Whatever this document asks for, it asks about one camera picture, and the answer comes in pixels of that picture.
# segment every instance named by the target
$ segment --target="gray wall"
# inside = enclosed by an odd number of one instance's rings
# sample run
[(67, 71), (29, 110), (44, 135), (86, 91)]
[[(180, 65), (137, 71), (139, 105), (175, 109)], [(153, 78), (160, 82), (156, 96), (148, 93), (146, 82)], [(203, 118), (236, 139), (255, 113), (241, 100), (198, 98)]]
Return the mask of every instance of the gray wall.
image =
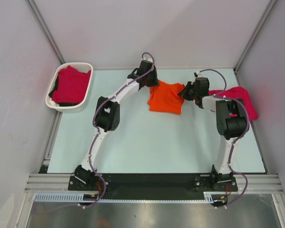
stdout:
[(239, 77), (259, 113), (255, 124), (266, 163), (285, 190), (285, 0), (278, 2)]
[(36, 0), (67, 62), (232, 68), (269, 0)]
[(53, 121), (44, 98), (58, 65), (25, 1), (0, 1), (0, 205), (14, 194), (11, 220)]

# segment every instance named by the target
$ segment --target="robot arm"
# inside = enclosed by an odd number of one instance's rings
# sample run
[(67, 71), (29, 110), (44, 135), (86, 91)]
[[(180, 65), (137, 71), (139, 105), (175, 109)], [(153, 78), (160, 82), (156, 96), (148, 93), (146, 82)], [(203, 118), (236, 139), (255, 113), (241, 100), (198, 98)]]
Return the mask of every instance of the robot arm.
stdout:
[(195, 77), (195, 81), (188, 82), (179, 96), (189, 101), (194, 100), (199, 108), (216, 112), (217, 130), (221, 137), (218, 156), (210, 174), (211, 182), (230, 182), (233, 177), (230, 167), (240, 141), (235, 139), (245, 131), (247, 124), (245, 112), (234, 100), (209, 96), (209, 80), (201, 74), (195, 74)]
[(91, 147), (87, 151), (81, 164), (75, 169), (75, 178), (85, 185), (94, 185), (94, 170), (97, 170), (99, 163), (99, 148), (105, 137), (114, 131), (120, 120), (120, 104), (123, 100), (138, 92), (144, 86), (157, 86), (156, 68), (152, 59), (143, 59), (140, 67), (135, 69), (126, 79), (125, 83), (112, 95), (108, 97), (100, 97), (96, 106), (94, 118), (95, 133), (93, 135)]

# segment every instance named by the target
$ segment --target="red cloth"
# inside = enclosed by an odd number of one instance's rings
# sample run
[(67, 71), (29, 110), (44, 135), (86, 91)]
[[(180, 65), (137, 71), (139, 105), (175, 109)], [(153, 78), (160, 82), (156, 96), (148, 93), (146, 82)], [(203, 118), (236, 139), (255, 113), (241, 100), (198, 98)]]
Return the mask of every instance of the red cloth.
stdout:
[(86, 95), (91, 71), (82, 73), (68, 66), (58, 72), (58, 89), (53, 93), (52, 100), (56, 103), (79, 104)]
[[(209, 95), (218, 94), (220, 91), (221, 90), (210, 90)], [(219, 96), (226, 96), (230, 98), (242, 98), (244, 101), (244, 106), (248, 112), (249, 120), (256, 120), (258, 118), (257, 112), (254, 106), (252, 105), (249, 93), (243, 87), (240, 86), (234, 87), (219, 94)]]

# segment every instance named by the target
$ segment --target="metal floor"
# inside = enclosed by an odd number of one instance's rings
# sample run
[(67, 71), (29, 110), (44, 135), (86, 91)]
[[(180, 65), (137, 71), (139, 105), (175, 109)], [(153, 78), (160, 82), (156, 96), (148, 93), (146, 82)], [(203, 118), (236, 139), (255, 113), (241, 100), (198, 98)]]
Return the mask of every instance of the metal floor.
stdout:
[(28, 228), (279, 228), (271, 195), (244, 195), (228, 209), (210, 204), (98, 203), (90, 209), (35, 202)]

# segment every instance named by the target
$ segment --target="white laundry basket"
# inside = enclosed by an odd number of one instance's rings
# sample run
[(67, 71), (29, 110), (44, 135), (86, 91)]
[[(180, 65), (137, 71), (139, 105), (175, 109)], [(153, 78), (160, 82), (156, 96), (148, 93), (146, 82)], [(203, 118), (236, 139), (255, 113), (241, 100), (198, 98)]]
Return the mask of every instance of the white laundry basket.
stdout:
[[(66, 107), (53, 106), (49, 102), (50, 97), (48, 94), (53, 90), (53, 88), (55, 86), (55, 81), (56, 81), (56, 78), (58, 76), (58, 72), (63, 68), (67, 68), (67, 66), (71, 66), (71, 67), (77, 69), (78, 71), (80, 71), (82, 73), (87, 73), (89, 70), (91, 71), (91, 76), (90, 76), (89, 84), (88, 84), (87, 89), (86, 89), (85, 98), (83, 99), (83, 101), (80, 104), (77, 104), (74, 106), (66, 106)], [(93, 74), (93, 67), (88, 63), (65, 63), (65, 64), (61, 65), (60, 67), (58, 67), (58, 69), (56, 70), (54, 77), (52, 79), (51, 85), (47, 91), (46, 105), (50, 108), (56, 109), (59, 112), (80, 112), (80, 111), (84, 110), (84, 108), (86, 107), (85, 106), (86, 105), (86, 99), (87, 99), (89, 91), (90, 91), (92, 74)]]

